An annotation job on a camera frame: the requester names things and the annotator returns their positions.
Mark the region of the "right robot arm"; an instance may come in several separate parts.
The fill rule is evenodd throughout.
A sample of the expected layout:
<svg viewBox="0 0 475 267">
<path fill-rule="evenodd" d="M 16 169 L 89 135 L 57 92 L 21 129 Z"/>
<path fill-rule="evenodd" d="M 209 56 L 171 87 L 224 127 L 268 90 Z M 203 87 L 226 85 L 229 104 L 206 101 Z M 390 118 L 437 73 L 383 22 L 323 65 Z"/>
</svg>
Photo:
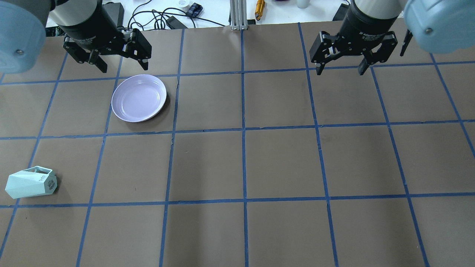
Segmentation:
<svg viewBox="0 0 475 267">
<path fill-rule="evenodd" d="M 429 53 L 452 53 L 475 42 L 473 0 L 351 0 L 336 35 L 319 32 L 310 48 L 311 62 L 321 75 L 343 56 L 363 56 L 358 73 L 386 62 L 398 44 L 391 27 L 402 15 L 407 30 L 400 56 L 415 39 Z"/>
</svg>

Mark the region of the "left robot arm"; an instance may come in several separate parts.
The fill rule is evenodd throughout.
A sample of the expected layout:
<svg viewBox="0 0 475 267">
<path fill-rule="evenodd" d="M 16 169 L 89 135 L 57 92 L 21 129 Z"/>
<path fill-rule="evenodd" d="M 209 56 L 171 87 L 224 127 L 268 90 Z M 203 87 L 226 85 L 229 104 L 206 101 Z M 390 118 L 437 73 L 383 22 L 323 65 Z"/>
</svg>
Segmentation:
<svg viewBox="0 0 475 267">
<path fill-rule="evenodd" d="M 65 33 L 63 48 L 80 64 L 108 70 L 103 55 L 134 59 L 149 69 L 152 46 L 139 29 L 120 29 L 101 0 L 2 0 L 0 62 L 4 74 L 29 71 L 46 40 L 51 18 Z"/>
</svg>

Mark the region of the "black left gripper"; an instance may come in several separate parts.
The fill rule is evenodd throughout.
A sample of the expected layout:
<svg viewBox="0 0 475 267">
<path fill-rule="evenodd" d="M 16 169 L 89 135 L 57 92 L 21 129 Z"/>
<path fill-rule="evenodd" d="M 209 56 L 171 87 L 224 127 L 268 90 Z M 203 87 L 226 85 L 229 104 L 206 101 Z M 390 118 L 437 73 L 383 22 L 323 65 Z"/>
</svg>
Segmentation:
<svg viewBox="0 0 475 267">
<path fill-rule="evenodd" d="M 63 47 L 77 63 L 106 73 L 108 65 L 99 54 L 120 55 L 134 59 L 144 71 L 149 69 L 152 45 L 144 34 L 139 29 L 122 34 L 103 7 L 59 10 L 58 25 L 66 34 Z"/>
</svg>

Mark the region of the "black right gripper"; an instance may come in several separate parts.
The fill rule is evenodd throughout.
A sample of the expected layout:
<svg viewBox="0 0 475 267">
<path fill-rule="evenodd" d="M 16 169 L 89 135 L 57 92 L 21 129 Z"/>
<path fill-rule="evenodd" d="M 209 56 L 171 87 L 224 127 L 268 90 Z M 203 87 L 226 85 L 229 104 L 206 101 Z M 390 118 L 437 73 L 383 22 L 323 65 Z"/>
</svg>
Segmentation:
<svg viewBox="0 0 475 267">
<path fill-rule="evenodd" d="M 387 16 L 365 10 L 358 6 L 358 2 L 351 2 L 336 36 L 319 32 L 310 48 L 310 61 L 315 64 L 319 76 L 327 63 L 363 52 L 364 58 L 358 66 L 358 74 L 363 75 L 371 65 L 386 62 L 397 44 L 395 32 L 388 32 Z M 378 45 L 378 50 L 373 52 L 372 49 Z"/>
</svg>

